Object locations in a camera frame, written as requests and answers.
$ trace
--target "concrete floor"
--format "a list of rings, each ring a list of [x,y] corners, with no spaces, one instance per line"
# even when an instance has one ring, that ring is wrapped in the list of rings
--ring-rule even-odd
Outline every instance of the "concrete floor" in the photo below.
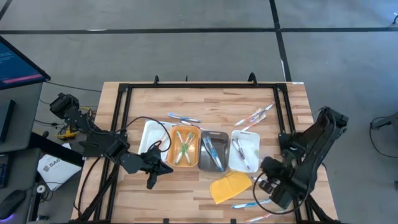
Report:
[[[398,11],[393,0],[276,0],[282,27],[386,27]],[[134,29],[168,27],[273,27],[268,1],[13,0],[1,30]],[[100,90],[105,81],[283,81],[274,33],[5,35],[9,42],[65,85]],[[350,118],[348,132],[326,158],[339,219],[396,223],[398,159],[380,156],[369,140],[369,122],[398,111],[398,33],[283,34],[292,80],[305,82],[314,117],[323,105]],[[96,105],[100,95],[45,84],[42,100],[59,92]],[[40,104],[37,119],[58,121]],[[37,131],[48,128],[35,125]],[[386,127],[376,145],[398,156]],[[77,182],[42,204],[52,222],[70,218]]]

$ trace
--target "monitor screen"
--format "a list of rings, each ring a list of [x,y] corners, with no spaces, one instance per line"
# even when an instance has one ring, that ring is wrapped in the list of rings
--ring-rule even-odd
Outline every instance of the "monitor screen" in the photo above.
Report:
[[[10,43],[0,39],[0,90],[44,82],[49,78]]]

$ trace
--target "orange tray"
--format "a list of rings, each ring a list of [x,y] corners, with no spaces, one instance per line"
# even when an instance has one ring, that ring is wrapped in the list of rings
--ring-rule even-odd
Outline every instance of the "orange tray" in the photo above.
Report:
[[[178,164],[174,164],[174,160],[177,155],[181,151],[181,140],[177,136],[177,131],[180,132],[182,140],[185,141],[188,137],[188,134],[192,132],[195,135],[195,138],[192,140],[191,145],[188,148],[187,154],[190,159],[190,164],[188,163],[185,156],[182,156]],[[172,128],[171,131],[171,138],[172,138],[172,145],[169,149],[169,154],[167,156],[167,162],[174,167],[194,167],[198,164],[199,155],[198,155],[198,148],[200,142],[200,132],[199,129],[193,126],[175,126]]]

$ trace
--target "yellow sponge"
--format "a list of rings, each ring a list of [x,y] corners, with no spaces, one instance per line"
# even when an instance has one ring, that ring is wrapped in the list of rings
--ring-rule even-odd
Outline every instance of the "yellow sponge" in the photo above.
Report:
[[[252,185],[250,178],[242,172],[230,172],[210,185],[210,193],[216,204],[237,196]]]

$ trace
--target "wooden tabletop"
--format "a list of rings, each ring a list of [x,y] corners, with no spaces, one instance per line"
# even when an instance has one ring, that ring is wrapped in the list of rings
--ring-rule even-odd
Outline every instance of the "wooden tabletop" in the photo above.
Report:
[[[116,103],[118,82],[106,82],[103,87],[95,123],[101,129],[109,130]],[[313,123],[310,106],[305,87],[302,83],[287,83],[289,99],[297,131],[306,130]],[[283,95],[280,93],[282,111],[286,130],[289,130]],[[202,121],[200,126],[213,131],[224,131],[231,135],[232,131],[243,128],[234,127],[234,123],[256,111],[265,108],[274,101],[274,94],[270,88],[141,88],[132,93],[129,119],[137,116],[149,116],[160,121],[177,122],[169,118],[167,113],[174,112],[193,116]],[[122,103],[119,117],[123,113]],[[144,129],[144,120],[137,120],[127,129],[130,152],[137,152]],[[261,137],[260,157],[272,156],[280,159],[277,135],[280,133],[275,106],[267,112],[267,118],[249,129]],[[80,187],[88,169],[95,159],[85,162],[81,175]],[[90,174],[83,192],[82,207],[86,208],[98,191],[103,159],[101,159]],[[158,177],[152,190],[146,189],[148,175],[139,172],[127,174],[121,168],[118,176],[118,187],[114,200],[112,223],[162,223],[169,218],[171,223],[210,222],[229,223],[236,218],[238,223],[266,214],[259,207],[232,209],[231,205],[254,201],[252,187],[238,196],[216,205],[210,195],[210,184],[224,173],[212,173],[194,168],[174,168],[172,174]],[[257,188],[258,199],[265,199],[268,195]],[[331,196],[328,178],[324,167],[318,170],[318,181],[312,196],[321,208],[331,216],[337,218],[333,198]],[[108,195],[105,195],[101,217],[104,218]],[[271,210],[280,208],[271,203],[266,205]],[[77,217],[74,210],[72,218]],[[294,214],[272,215],[259,223],[295,223]]]

